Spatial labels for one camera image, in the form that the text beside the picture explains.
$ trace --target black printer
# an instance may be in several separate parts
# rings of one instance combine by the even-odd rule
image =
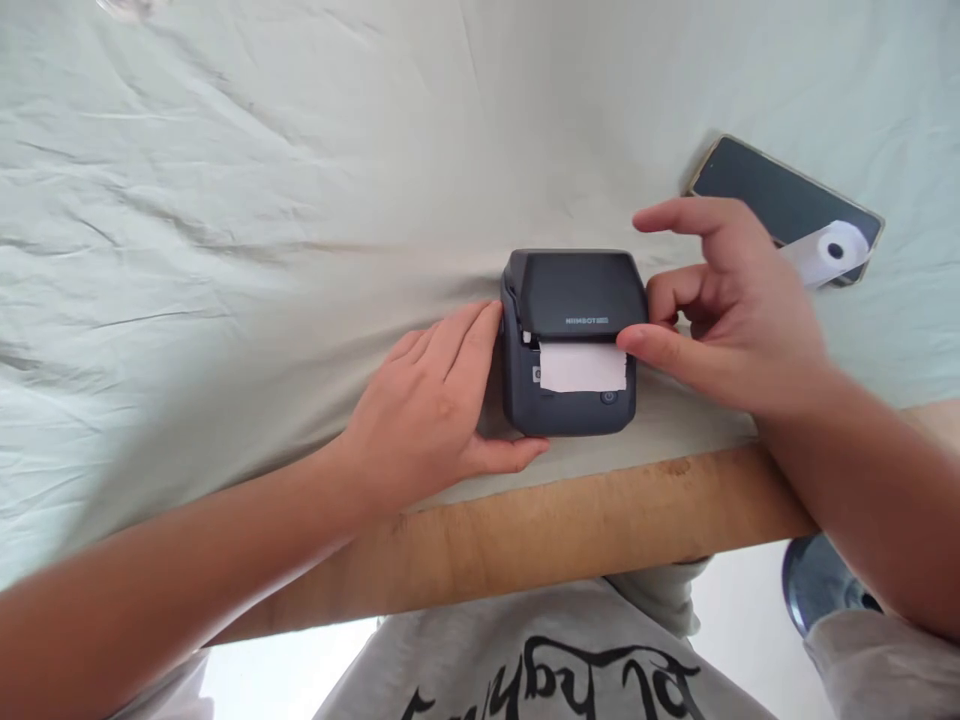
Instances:
[[[636,412],[636,360],[627,389],[552,392],[540,386],[540,342],[614,343],[647,322],[647,295],[621,250],[514,250],[500,282],[503,408],[525,435],[607,435]]]

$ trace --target forearm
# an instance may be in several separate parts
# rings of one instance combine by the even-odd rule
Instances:
[[[960,460],[838,372],[761,438],[853,571],[886,606],[960,640]]]
[[[366,519],[321,451],[129,528],[0,594],[4,716],[102,718]]]

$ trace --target light green fabric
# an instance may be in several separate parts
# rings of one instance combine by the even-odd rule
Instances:
[[[886,217],[817,297],[899,406],[960,394],[960,14],[947,2],[94,0],[0,8],[0,587],[332,437],[390,345],[513,248],[639,237],[720,131]],[[636,421],[432,502],[726,447],[662,379]]]

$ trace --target person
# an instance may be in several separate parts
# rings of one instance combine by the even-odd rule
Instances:
[[[752,413],[797,496],[887,609],[829,616],[808,639],[838,716],[956,713],[957,456],[831,364],[800,280],[746,206],[675,199],[633,222],[700,235],[705,263],[651,278],[650,323],[618,345]],[[692,337],[675,330],[680,312]],[[0,594],[0,715],[172,717],[162,708],[196,689],[195,651],[254,603],[365,525],[546,452],[546,439],[476,432],[500,314],[473,303],[405,335],[344,432],[308,457]],[[386,618],[317,717],[767,717],[683,639],[684,583],[697,569]],[[631,584],[644,583],[631,601]],[[212,717],[209,704],[193,707],[176,717]]]

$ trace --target printer lid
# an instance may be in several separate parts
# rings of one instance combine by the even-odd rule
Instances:
[[[549,338],[616,336],[647,322],[647,296],[622,250],[514,250],[506,268],[521,329]]]

